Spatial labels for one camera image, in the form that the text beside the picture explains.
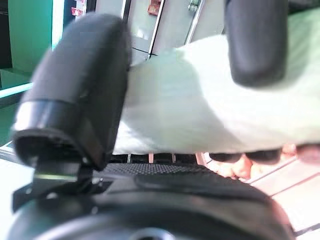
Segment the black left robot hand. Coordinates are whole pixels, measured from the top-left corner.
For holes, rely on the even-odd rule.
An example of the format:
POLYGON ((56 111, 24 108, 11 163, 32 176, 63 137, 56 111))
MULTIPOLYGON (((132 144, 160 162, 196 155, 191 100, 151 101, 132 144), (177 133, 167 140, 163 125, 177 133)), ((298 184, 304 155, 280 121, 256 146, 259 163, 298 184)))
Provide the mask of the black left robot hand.
POLYGON ((34 71, 11 128, 34 168, 9 240, 293 240, 260 190, 196 164, 112 163, 131 39, 118 16, 72 22, 34 71))

